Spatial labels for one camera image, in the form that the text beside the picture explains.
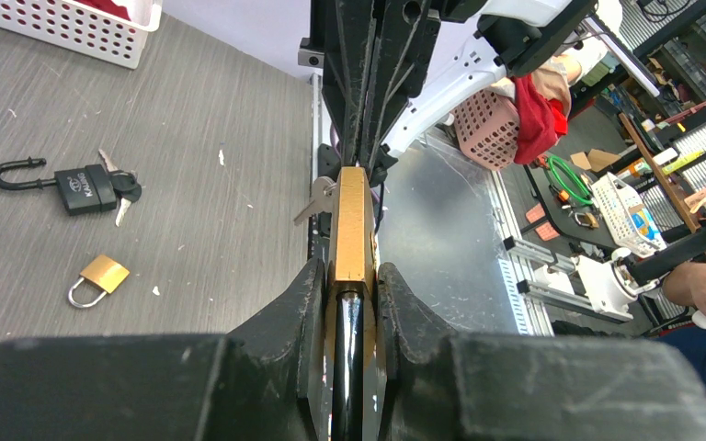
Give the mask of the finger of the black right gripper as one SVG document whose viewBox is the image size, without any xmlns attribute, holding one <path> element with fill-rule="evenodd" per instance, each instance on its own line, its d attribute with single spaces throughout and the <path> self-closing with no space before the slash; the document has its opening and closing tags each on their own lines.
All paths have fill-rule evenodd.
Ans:
<svg viewBox="0 0 706 441">
<path fill-rule="evenodd" d="M 417 85 L 404 85 L 420 64 L 416 47 L 428 35 L 427 25 L 438 22 L 429 1 L 377 1 L 370 65 L 366 76 L 359 162 L 375 169 L 381 143 L 416 96 Z"/>
<path fill-rule="evenodd" d="M 363 157 L 366 95 L 376 30 L 373 1 L 312 1 L 310 31 L 323 46 L 325 103 L 340 140 L 341 164 Z"/>
</svg>

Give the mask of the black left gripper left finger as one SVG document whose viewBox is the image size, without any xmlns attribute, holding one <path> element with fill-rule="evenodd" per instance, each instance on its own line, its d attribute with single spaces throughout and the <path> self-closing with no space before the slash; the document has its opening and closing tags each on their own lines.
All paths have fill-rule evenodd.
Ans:
<svg viewBox="0 0 706 441">
<path fill-rule="evenodd" d="M 0 343 L 0 440 L 315 440 L 322 290 L 310 259 L 227 334 Z"/>
</svg>

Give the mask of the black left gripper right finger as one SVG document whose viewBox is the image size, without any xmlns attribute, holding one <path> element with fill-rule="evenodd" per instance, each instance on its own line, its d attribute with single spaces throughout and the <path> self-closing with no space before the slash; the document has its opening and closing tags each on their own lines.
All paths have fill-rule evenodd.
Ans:
<svg viewBox="0 0 706 441">
<path fill-rule="evenodd" d="M 551 407 L 591 385 L 559 375 L 576 361 L 562 338 L 457 331 L 406 284 L 379 269 L 377 355 L 385 365 L 381 440 L 584 440 L 563 436 Z"/>
</svg>

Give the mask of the large brass padlock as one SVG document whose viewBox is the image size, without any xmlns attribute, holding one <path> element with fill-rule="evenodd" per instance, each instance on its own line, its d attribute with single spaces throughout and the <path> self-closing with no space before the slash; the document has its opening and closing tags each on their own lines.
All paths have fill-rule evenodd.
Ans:
<svg viewBox="0 0 706 441">
<path fill-rule="evenodd" d="M 364 371 L 376 348 L 376 287 L 369 179 L 363 168 L 344 166 L 333 196 L 325 294 L 325 342 L 333 361 L 333 440 L 363 438 Z"/>
</svg>

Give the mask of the silver key bunch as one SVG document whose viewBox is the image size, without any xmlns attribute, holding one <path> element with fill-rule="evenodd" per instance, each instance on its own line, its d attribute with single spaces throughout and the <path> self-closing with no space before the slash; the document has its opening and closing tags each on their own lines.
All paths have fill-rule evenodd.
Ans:
<svg viewBox="0 0 706 441">
<path fill-rule="evenodd" d="M 336 187 L 336 181 L 332 178 L 328 176 L 317 177 L 311 184 L 309 203 L 294 217 L 294 225 L 299 226 L 316 214 L 331 213 L 336 200 Z"/>
</svg>

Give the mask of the black-headed key bunch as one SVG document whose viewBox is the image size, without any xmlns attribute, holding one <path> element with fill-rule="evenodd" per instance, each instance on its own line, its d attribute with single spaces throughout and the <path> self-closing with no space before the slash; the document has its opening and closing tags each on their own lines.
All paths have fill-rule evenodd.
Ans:
<svg viewBox="0 0 706 441">
<path fill-rule="evenodd" d="M 103 149 L 99 149 L 98 154 L 108 170 L 110 183 L 119 199 L 115 225 L 120 227 L 131 205 L 141 198 L 142 185 L 138 182 L 137 175 L 133 171 L 119 169 Z"/>
</svg>

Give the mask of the black padlock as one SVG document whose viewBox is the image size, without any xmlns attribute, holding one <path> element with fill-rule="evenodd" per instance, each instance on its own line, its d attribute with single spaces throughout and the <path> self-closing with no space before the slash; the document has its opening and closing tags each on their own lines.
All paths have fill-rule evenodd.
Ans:
<svg viewBox="0 0 706 441">
<path fill-rule="evenodd" d="M 109 173 L 101 164 L 86 165 L 82 168 L 56 171 L 53 178 L 36 179 L 25 182 L 7 182 L 2 174 L 17 169 L 34 169 L 44 166 L 44 158 L 31 158 L 0 164 L 0 189 L 24 191 L 56 187 L 60 201 L 70 216 L 114 210 L 118 197 L 110 181 Z"/>
</svg>

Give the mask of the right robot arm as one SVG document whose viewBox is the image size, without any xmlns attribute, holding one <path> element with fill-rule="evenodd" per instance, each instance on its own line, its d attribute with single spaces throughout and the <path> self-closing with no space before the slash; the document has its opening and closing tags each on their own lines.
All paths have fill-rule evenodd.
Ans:
<svg viewBox="0 0 706 441">
<path fill-rule="evenodd" d="M 368 172 L 468 96 L 536 70 L 590 1 L 313 1 L 299 61 L 323 71 L 341 163 Z"/>
</svg>

